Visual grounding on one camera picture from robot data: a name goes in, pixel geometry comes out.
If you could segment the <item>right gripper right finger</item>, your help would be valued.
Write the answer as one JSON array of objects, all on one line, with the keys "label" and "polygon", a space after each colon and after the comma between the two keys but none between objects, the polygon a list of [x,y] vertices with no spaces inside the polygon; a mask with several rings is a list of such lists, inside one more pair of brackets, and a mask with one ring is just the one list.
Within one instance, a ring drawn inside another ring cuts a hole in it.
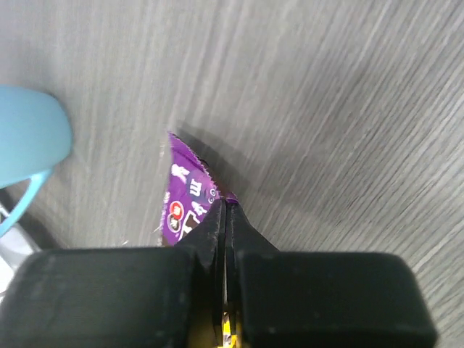
[{"label": "right gripper right finger", "polygon": [[382,252],[285,252],[238,204],[225,218],[227,298],[250,347],[434,347],[407,263]]}]

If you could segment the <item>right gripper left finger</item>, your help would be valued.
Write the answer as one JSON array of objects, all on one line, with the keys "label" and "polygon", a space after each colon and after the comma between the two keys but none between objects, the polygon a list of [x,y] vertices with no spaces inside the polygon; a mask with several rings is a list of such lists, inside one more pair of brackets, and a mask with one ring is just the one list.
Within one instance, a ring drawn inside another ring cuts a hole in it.
[{"label": "right gripper left finger", "polygon": [[225,201],[171,247],[52,249],[1,303],[3,347],[216,347],[223,342]]}]

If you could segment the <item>purple candy bag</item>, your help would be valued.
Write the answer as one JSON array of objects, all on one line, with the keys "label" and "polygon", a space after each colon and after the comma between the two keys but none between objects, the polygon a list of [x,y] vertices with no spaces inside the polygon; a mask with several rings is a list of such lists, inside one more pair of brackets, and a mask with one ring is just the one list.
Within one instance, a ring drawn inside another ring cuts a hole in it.
[{"label": "purple candy bag", "polygon": [[174,133],[168,133],[171,164],[163,199],[162,245],[170,247],[200,224],[219,199],[237,203],[235,194],[219,185],[207,163]]}]

